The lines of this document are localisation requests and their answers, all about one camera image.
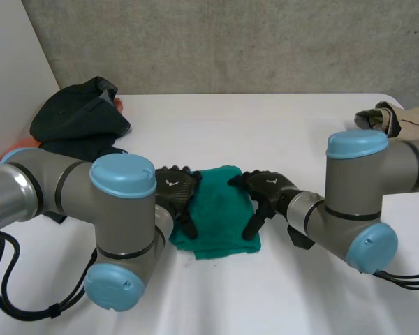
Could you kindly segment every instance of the teal cloth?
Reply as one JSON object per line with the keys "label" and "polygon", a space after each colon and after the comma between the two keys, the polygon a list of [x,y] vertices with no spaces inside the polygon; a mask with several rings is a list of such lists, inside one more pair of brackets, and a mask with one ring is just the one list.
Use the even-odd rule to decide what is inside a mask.
{"label": "teal cloth", "polygon": [[189,205],[198,237],[188,239],[180,226],[175,225],[171,243],[179,250],[193,251],[197,260],[258,252],[259,234],[251,241],[242,238],[242,231],[253,215],[249,195],[227,185],[229,179],[242,173],[241,170],[235,166],[222,166],[201,173],[202,181]]}

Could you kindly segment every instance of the white table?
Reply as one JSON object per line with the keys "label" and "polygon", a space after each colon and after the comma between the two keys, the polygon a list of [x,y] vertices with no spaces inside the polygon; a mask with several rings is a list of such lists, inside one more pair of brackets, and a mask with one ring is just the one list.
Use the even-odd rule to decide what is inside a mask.
{"label": "white table", "polygon": [[[116,145],[148,157],[156,167],[234,164],[243,170],[276,170],[321,194],[328,136],[353,128],[354,113],[379,101],[398,105],[382,94],[122,100],[133,130]],[[399,251],[388,270],[418,274],[419,194],[386,196],[383,220],[399,236]],[[419,292],[359,274],[318,246],[295,248],[286,226],[278,216],[266,223],[260,231],[262,249],[254,255],[195,261],[192,253],[169,244],[142,301],[128,312],[105,311],[87,299],[57,319],[40,322],[18,322],[0,311],[0,334],[419,335]],[[72,218],[57,225],[38,217],[5,231],[22,248],[10,298],[27,310],[61,301],[94,248],[93,226]]]}

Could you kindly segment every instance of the white wall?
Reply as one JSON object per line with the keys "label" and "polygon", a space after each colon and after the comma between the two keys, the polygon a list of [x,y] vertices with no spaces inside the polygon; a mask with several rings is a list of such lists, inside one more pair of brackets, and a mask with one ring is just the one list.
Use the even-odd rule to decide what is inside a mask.
{"label": "white wall", "polygon": [[20,0],[0,0],[0,154],[59,86]]}

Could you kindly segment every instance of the black glove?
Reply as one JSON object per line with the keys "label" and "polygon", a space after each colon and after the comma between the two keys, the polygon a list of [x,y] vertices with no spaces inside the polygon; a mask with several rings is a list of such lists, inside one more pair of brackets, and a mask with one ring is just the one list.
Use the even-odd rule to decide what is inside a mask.
{"label": "black glove", "polygon": [[[242,238],[246,240],[253,239],[263,226],[266,218],[273,218],[279,212],[279,208],[283,207],[282,203],[288,201],[289,195],[292,198],[300,192],[285,176],[270,171],[245,172],[230,179],[228,185],[240,187],[249,193],[252,200],[258,202],[258,210],[250,218],[242,232]],[[290,225],[287,227],[287,232],[292,242],[300,248],[308,250],[314,245],[312,240]]]}
{"label": "black glove", "polygon": [[176,166],[163,167],[155,171],[156,204],[168,210],[189,239],[195,239],[198,231],[189,215],[189,203],[197,191],[202,175],[199,171],[191,173],[189,167],[181,170]]}

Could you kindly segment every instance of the beige cloth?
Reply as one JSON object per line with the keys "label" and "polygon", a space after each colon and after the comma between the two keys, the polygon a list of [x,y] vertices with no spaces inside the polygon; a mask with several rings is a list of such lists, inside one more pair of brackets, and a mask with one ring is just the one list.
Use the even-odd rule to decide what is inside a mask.
{"label": "beige cloth", "polygon": [[384,131],[389,138],[419,140],[419,107],[403,110],[383,101],[355,114],[354,122],[361,129]]}

